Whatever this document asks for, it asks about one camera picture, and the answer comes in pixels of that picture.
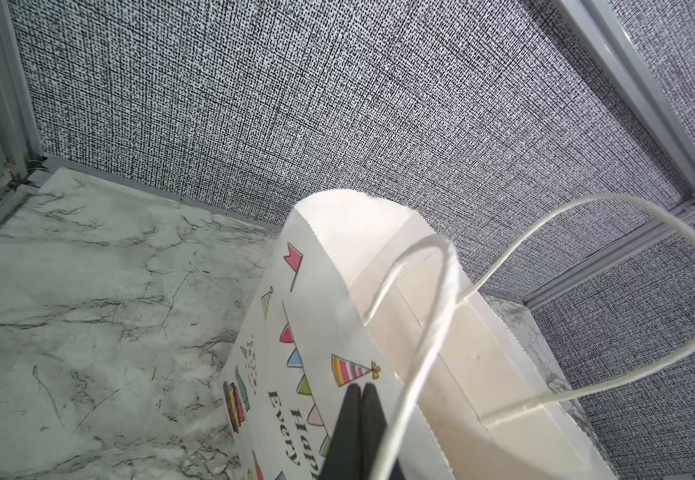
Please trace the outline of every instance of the black tongs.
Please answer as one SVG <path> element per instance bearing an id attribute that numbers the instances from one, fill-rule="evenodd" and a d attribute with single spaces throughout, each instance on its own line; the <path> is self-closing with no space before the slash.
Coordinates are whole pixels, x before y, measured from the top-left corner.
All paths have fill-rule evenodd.
<path id="1" fill-rule="evenodd" d="M 363 387 L 351 384 L 342 400 L 340 416 L 334 427 L 332 446 L 321 470 L 319 480 L 366 480 L 369 478 L 374 456 L 385 431 L 377 387 L 367 383 Z M 398 465 L 393 466 L 391 480 L 405 480 Z"/>

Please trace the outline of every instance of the textured gray wall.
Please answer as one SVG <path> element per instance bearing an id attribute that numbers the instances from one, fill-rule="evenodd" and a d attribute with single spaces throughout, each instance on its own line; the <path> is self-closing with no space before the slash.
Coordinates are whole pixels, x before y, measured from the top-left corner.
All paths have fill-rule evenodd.
<path id="1" fill-rule="evenodd" d="M 610 0 L 695 145 L 695 0 Z"/>
<path id="2" fill-rule="evenodd" d="M 412 206 L 483 273 L 537 217 L 686 189 L 547 1 L 10 0 L 44 151 L 273 223 Z M 647 221 L 585 206 L 487 286 L 523 296 Z"/>
<path id="3" fill-rule="evenodd" d="M 695 252 L 671 236 L 532 313 L 575 388 L 611 379 L 695 335 Z M 695 473 L 695 354 L 581 402 L 623 478 Z"/>

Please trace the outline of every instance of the gray fabric panel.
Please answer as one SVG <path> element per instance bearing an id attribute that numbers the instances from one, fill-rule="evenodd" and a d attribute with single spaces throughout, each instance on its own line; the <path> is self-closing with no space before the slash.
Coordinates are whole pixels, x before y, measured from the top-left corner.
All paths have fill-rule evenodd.
<path id="1" fill-rule="evenodd" d="M 547 1 L 178 3 L 11 0 L 48 154 L 276 224 L 327 188 L 387 197 L 471 278 L 570 197 L 687 197 Z M 585 206 L 488 287 L 523 296 L 647 219 Z"/>
<path id="2" fill-rule="evenodd" d="M 695 335 L 695 252 L 671 236 L 532 313 L 575 388 L 611 379 Z M 695 354 L 581 402 L 623 478 L 695 472 Z"/>
<path id="3" fill-rule="evenodd" d="M 610 2 L 695 145 L 695 1 Z"/>

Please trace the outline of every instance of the blue pennant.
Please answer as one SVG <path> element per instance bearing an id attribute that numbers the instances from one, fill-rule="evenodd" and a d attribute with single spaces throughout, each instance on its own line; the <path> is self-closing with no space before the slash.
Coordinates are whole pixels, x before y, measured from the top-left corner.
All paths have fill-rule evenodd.
<path id="1" fill-rule="evenodd" d="M 302 368 L 302 359 L 299 356 L 299 352 L 295 349 L 292 352 L 292 356 L 289 357 L 289 361 L 286 362 L 286 366 L 295 367 L 298 369 Z"/>

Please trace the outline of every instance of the bag handle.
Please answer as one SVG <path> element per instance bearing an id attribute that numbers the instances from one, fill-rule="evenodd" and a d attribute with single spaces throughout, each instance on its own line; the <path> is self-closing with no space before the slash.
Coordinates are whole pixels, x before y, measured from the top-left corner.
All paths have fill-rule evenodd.
<path id="1" fill-rule="evenodd" d="M 507 257 L 510 256 L 519 245 L 521 245 L 542 225 L 552 220 L 555 216 L 562 214 L 575 206 L 580 206 L 598 200 L 622 200 L 640 206 L 643 210 L 646 210 L 654 217 L 674 227 L 679 234 L 681 234 L 688 241 L 688 243 L 693 245 L 695 248 L 694 230 L 660 206 L 653 204 L 648 200 L 625 194 L 596 194 L 571 200 L 567 204 L 559 206 L 558 208 L 550 211 L 548 214 L 529 226 L 529 228 L 527 228 L 510 245 L 510 247 L 505 250 L 505 253 L 502 254 L 502 256 L 496 262 L 494 262 L 494 264 L 487 270 L 487 273 L 483 274 L 480 280 L 468 288 L 463 295 L 459 297 L 459 299 L 457 298 L 457 269 L 459 268 L 457 251 L 454 248 L 454 245 L 452 245 L 449 240 L 443 238 L 442 236 L 433 234 L 424 237 L 416 244 L 407 248 L 393 262 L 391 269 L 387 272 L 387 274 L 385 274 L 385 277 L 380 284 L 380 288 L 377 290 L 377 293 L 375 293 L 369 310 L 364 316 L 364 325 L 367 325 L 371 321 L 385 294 L 390 290 L 391 285 L 400 274 L 403 265 L 409 261 L 409 258 L 412 255 L 421 250 L 430 248 L 441 250 L 443 253 L 441 275 L 438 279 L 437 293 L 433 299 L 433 309 L 430 312 L 429 320 L 424 326 L 422 335 L 420 336 L 419 341 L 417 341 L 417 349 L 412 358 L 409 374 L 407 375 L 408 381 L 403 385 L 396 411 L 393 414 L 387 430 L 382 435 L 382 441 L 379 449 L 377 450 L 377 456 L 375 457 L 374 464 L 371 467 L 369 480 L 385 480 L 388 475 L 390 475 L 395 460 L 398 456 L 401 442 L 403 441 L 403 434 L 406 432 L 409 419 L 414 411 L 414 407 L 417 405 L 419 394 L 422 392 L 422 388 L 427 380 L 429 371 L 432 369 L 433 364 L 438 357 L 438 352 L 443 346 L 443 342 L 446 340 L 455 309 L 459 305 L 467 302 L 468 297 L 476 293 L 478 289 L 487 282 L 489 277 L 491 277 L 494 272 L 496 272 L 496 270 L 503 263 L 505 263 Z M 581 396 L 603 392 L 608 389 L 623 386 L 655 373 L 669 366 L 670 364 L 689 356 L 693 352 L 695 352 L 695 337 L 686 343 L 686 345 L 673 351 L 672 353 L 653 361 L 645 367 L 624 374 L 623 376 L 597 383 L 595 385 L 583 387 L 582 389 L 575 389 L 560 394 L 540 396 L 537 398 L 530 398 L 529 400 L 524 400 L 522 402 L 517 402 L 482 417 L 481 422 L 487 427 L 498 425 L 512 418 L 532 412 L 533 410 L 536 410 L 537 408 L 549 403 L 572 400 Z"/>

